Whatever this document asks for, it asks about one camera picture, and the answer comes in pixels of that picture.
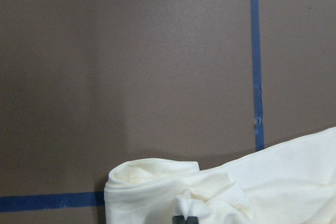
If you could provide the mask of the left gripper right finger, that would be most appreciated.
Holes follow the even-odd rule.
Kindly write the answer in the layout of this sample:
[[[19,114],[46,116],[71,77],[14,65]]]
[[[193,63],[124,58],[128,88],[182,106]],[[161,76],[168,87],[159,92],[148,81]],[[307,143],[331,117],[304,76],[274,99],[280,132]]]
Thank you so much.
[[[198,224],[197,216],[188,216],[186,220],[186,224]]]

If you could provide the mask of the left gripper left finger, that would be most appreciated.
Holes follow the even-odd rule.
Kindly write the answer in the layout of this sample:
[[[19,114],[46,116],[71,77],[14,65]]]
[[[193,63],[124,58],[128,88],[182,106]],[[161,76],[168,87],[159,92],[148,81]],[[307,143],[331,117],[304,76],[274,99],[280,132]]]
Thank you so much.
[[[186,224],[186,219],[184,218],[183,215],[173,216],[172,224]]]

